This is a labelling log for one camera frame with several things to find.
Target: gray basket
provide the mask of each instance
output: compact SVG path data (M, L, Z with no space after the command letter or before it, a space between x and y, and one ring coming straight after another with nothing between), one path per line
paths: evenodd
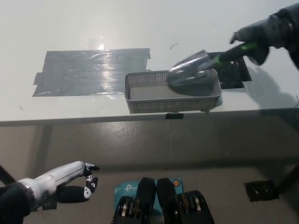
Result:
M209 95L200 97L175 93L167 84L168 71L128 73L125 77L125 98L130 113L156 113L179 111L209 112L216 107L221 95L217 71L211 72L209 80L202 84L212 85Z

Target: table leg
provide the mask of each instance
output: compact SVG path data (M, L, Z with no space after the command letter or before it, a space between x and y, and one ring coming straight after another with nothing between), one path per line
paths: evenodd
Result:
M15 179L0 165L0 181L5 185L15 182Z

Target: gray floor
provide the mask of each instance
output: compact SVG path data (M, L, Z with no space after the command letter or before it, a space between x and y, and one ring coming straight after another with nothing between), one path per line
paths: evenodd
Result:
M258 203L243 185L277 182L299 161L298 133L278 117L3 127L0 147L0 162L16 179L76 160L101 167L89 202L32 213L26 224L110 223L115 186L143 176L182 178L185 191L204 194L217 224L299 223L298 184Z

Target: robotic hand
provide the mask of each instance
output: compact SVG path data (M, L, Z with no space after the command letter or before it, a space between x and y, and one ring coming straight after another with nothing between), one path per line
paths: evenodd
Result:
M256 22L234 33L230 43L245 42L252 47L246 55L261 65L265 62L269 48L285 48L299 69L299 3L279 10L268 19Z
M0 223L22 223L23 218L42 206L56 209L57 202L79 203L90 199L97 188L93 170L100 168L81 161L73 162L37 177L22 179L0 188ZM77 177L86 177L86 186L66 186Z
M205 51L200 51L175 64L168 70L168 85L180 86L198 82L206 78L204 71L243 56L248 56L256 65L262 65L267 59L270 47L287 49L299 69L299 3L279 10L268 19L241 28L234 33L230 43L235 41L243 43L212 59Z

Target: robot finger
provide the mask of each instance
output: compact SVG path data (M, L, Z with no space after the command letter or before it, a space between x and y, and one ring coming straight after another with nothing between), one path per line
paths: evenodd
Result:
M84 198L90 199L92 194L95 192L98 185L98 178L89 175L86 178L86 187L84 187Z
M95 166L91 163L85 163L83 176L89 176L92 174L92 170L99 170L99 169L100 168L98 166Z

